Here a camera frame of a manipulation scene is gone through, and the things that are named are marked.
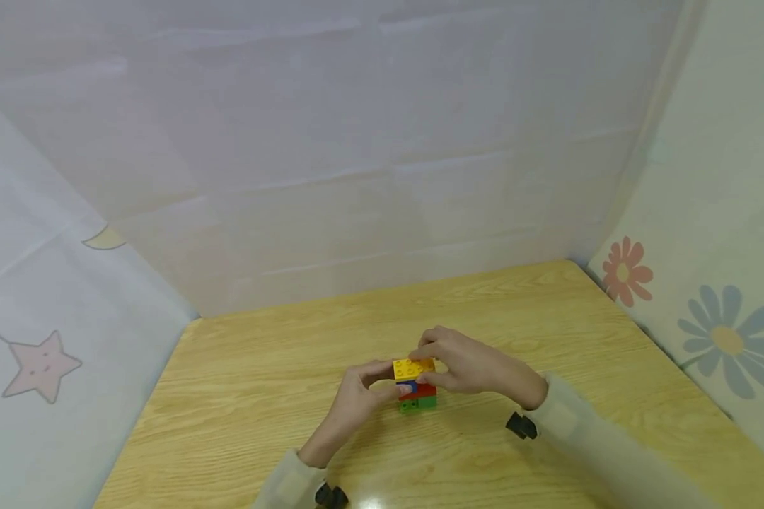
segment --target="yellow lego brick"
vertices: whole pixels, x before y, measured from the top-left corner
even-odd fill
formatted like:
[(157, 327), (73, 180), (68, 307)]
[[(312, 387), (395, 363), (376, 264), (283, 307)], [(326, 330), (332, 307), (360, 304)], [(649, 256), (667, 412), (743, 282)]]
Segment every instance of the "yellow lego brick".
[(424, 371), (435, 371), (436, 365), (432, 359), (411, 361), (410, 359), (398, 359), (393, 361), (393, 376), (397, 382), (416, 380)]

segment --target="pink star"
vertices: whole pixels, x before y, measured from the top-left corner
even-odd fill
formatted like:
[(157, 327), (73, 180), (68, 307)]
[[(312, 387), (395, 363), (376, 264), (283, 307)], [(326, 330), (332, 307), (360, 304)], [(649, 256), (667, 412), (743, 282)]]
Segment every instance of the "pink star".
[(21, 370), (3, 391), (3, 397), (35, 390), (53, 404), (59, 393), (59, 380), (82, 365), (81, 360), (62, 351), (59, 331), (51, 332), (51, 336), (37, 346), (8, 343), (8, 347)]

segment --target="blue flower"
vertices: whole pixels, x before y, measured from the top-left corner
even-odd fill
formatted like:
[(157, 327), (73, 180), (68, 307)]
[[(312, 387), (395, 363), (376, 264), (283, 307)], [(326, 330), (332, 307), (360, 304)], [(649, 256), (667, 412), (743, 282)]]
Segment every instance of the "blue flower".
[(736, 318), (741, 311), (741, 290), (726, 286), (722, 299), (708, 285), (699, 288), (702, 305), (696, 300), (688, 301), (688, 309), (698, 323), (680, 319), (677, 325), (694, 336), (683, 344), (688, 353), (702, 352), (679, 366), (686, 369), (696, 363), (699, 372), (711, 376), (722, 363), (724, 379), (736, 396), (744, 399), (756, 397), (753, 386), (743, 374), (747, 371), (753, 380), (764, 386), (764, 337), (754, 334), (764, 332), (764, 306), (753, 311), (738, 327)]

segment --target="white backdrop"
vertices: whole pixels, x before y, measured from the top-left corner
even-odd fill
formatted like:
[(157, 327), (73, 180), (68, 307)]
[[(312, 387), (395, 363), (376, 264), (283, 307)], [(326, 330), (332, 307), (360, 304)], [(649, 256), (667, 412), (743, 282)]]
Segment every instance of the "white backdrop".
[(0, 113), (0, 509), (91, 507), (195, 316), (104, 226)]
[(585, 262), (681, 0), (0, 0), (0, 109), (203, 315)]
[(642, 149), (589, 267), (764, 450), (764, 0), (708, 2)]

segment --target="wood grain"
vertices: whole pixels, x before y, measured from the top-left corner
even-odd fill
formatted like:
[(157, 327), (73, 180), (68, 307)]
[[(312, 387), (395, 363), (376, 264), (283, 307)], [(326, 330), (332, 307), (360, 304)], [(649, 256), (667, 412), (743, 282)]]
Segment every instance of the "wood grain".
[[(571, 262), (202, 318), (185, 330), (95, 507), (247, 508), (346, 365), (455, 327), (554, 370), (724, 507), (764, 508), (764, 454)], [(332, 462), (353, 508), (595, 508), (600, 486), (504, 429), (505, 398), (392, 406)]]

